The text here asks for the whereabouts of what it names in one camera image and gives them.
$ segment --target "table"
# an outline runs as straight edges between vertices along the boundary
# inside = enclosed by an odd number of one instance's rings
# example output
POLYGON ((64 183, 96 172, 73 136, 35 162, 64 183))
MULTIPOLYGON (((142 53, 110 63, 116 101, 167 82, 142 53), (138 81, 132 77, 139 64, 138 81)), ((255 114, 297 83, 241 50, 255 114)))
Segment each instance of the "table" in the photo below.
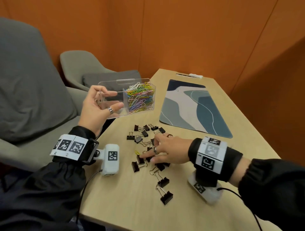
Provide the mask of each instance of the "table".
MULTIPOLYGON (((133 172, 131 162, 136 161, 134 151, 138 150, 141 153, 146 149, 132 140, 126 140, 135 124, 151 123, 181 138, 195 139, 206 135, 203 132, 159 122, 170 79, 207 87, 233 138, 210 134, 208 136, 228 142, 229 147, 242 152, 247 158, 279 158, 214 79, 177 76, 174 71, 159 69, 151 78, 152 84, 157 87, 154 111, 118 118, 98 139, 100 149, 103 149, 105 144, 120 146, 120 172, 109 177, 98 174, 91 180, 82 201, 82 217, 101 225, 133 231, 259 230, 250 210, 231 192, 224 191, 222 198, 213 206, 206 204, 187 182, 188 176, 195 170, 190 162, 182 165, 171 164, 161 172, 163 177, 170 179, 165 190, 174 194, 166 206, 160 201, 161 195, 155 189, 157 178, 149 174, 153 165, 150 163, 147 168, 133 172)), ((148 133, 149 137, 144 138, 144 141, 153 138, 153 132, 150 130, 148 133)), ((100 166, 100 162, 86 166, 87 179, 99 170, 100 166)), ((229 183, 220 183, 223 187, 238 192, 237 188, 229 183)), ((280 230, 268 221, 260 220, 260 223, 263 230, 280 230)))

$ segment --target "black jacket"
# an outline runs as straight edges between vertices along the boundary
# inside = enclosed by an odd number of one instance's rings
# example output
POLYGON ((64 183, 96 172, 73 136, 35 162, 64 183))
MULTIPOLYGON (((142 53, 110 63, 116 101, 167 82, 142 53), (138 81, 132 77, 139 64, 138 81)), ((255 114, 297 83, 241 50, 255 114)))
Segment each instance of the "black jacket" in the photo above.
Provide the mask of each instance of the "black jacket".
MULTIPOLYGON (((93 132, 79 126, 69 134, 95 138, 93 132)), ((226 156, 232 152, 236 150, 228 148, 226 156)), ((12 188, 0 199, 0 230, 78 230, 69 221, 77 212, 85 182, 82 164, 54 157, 21 187, 12 188)), ((254 159, 239 183, 239 193, 245 205, 261 219, 282 230, 302 229, 304 168, 280 159, 254 159)))

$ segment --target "black cable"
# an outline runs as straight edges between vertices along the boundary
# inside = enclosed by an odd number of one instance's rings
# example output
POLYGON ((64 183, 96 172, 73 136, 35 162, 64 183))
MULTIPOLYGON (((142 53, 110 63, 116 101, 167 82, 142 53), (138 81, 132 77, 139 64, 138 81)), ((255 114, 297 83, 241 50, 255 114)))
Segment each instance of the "black cable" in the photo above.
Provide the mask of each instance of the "black cable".
POLYGON ((98 170, 96 173, 94 173, 94 174, 89 178, 89 180, 86 182, 86 184, 85 184, 85 187, 84 187, 84 189, 83 189, 83 192, 81 193, 81 199, 80 199, 78 211, 77 211, 77 214, 76 214, 76 220, 75 220, 75 223, 76 223, 76 224, 78 223, 79 212, 80 212, 80 209, 81 209, 81 200, 83 199, 83 196, 84 196, 86 187, 87 187, 89 181, 92 179, 92 177, 94 177, 97 173, 102 172, 102 171, 103 171, 103 170, 101 169, 101 170, 98 170))
MULTIPOLYGON (((234 191, 231 190, 231 189, 227 189, 227 188, 218 188, 217 191, 219 191, 219 190, 227 190, 227 191, 230 191, 230 192, 234 193, 236 196, 238 196, 240 199, 242 199, 242 197, 241 197, 240 195, 238 195, 236 192, 234 192, 234 191)), ((253 214, 253 216, 254 216, 254 218, 255 218, 255 220, 256 220, 256 223, 257 223, 257 225, 258 225, 258 227, 259 227, 259 229, 260 229, 260 231, 263 231, 263 230, 262 230, 262 227, 260 226, 260 223, 258 222, 258 219, 257 219, 256 215, 255 215, 252 211, 251 211, 251 213, 253 214)))

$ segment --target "acrylic container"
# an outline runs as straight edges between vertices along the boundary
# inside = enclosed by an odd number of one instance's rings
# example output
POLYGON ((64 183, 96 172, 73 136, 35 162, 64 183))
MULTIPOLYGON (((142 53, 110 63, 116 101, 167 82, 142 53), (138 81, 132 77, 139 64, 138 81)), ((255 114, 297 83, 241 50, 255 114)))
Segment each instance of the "acrylic container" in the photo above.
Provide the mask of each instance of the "acrylic container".
POLYGON ((109 91, 108 94, 100 92, 98 105, 102 110, 111 107, 112 104, 123 102, 124 107, 117 112, 114 112, 107 119, 129 116, 143 112, 152 111, 155 108, 156 86, 151 84, 150 79, 127 79, 99 82, 99 85, 105 86, 109 91), (148 94, 136 93, 135 90, 127 91, 135 84, 149 84, 151 89, 148 89, 148 94))

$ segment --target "ring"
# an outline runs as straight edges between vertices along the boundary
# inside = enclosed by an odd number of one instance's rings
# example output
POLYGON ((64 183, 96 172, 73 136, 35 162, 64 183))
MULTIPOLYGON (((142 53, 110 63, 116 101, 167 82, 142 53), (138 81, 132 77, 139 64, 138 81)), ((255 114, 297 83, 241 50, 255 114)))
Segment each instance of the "ring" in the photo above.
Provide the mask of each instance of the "ring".
POLYGON ((158 155, 156 147, 153 147, 153 152, 158 155))
POLYGON ((112 108, 111 108, 111 107, 108 107, 107 109, 110 111, 110 115, 112 115, 112 114, 113 114, 112 108))

